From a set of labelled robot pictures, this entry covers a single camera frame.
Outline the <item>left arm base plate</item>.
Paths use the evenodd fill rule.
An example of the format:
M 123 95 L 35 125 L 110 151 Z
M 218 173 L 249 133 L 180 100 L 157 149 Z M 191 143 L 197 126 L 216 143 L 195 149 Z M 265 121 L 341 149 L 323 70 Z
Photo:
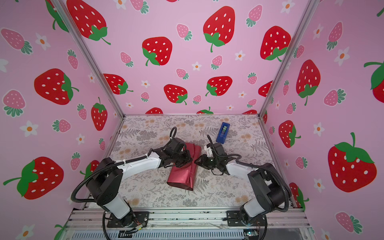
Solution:
M 150 212 L 129 212 L 122 219 L 118 219 L 114 214 L 108 218 L 108 228 L 145 228 L 149 220 Z

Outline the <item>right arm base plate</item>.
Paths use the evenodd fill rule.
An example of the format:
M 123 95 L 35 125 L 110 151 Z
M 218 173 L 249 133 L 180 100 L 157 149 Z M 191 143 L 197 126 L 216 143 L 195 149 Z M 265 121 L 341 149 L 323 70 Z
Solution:
M 230 227 L 264 227 L 264 215 L 249 217 L 244 211 L 227 211 L 225 221 Z

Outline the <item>dark red wrapping paper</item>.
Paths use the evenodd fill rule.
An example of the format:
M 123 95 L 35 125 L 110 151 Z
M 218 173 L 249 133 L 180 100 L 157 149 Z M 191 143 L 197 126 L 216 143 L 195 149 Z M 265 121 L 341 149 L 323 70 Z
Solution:
M 193 191 L 198 167 L 194 161 L 201 156 L 202 148 L 198 145 L 187 143 L 187 150 L 190 151 L 192 162 L 181 168 L 172 167 L 167 184 L 171 187 Z

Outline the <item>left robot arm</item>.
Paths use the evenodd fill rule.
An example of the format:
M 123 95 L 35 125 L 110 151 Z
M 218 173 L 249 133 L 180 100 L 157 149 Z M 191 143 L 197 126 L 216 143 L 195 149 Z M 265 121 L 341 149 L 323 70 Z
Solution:
M 173 138 L 157 149 L 150 149 L 141 157 L 113 161 L 103 159 L 99 166 L 86 177 L 71 194 L 74 203 L 96 203 L 110 213 L 120 225 L 127 227 L 136 216 L 130 205 L 119 194 L 121 182 L 141 172 L 158 168 L 189 166 L 195 153 L 195 145 Z

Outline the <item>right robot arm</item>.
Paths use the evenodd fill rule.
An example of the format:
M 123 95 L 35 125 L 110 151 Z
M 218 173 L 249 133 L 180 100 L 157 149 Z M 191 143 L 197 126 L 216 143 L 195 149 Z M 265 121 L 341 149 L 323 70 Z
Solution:
M 285 213 L 290 206 L 292 193 L 276 168 L 269 163 L 255 165 L 241 161 L 239 154 L 227 154 L 220 143 L 205 146 L 206 153 L 195 164 L 220 175 L 235 176 L 248 180 L 255 197 L 240 207 L 238 217 L 244 225 L 252 225 L 257 217 L 279 211 Z

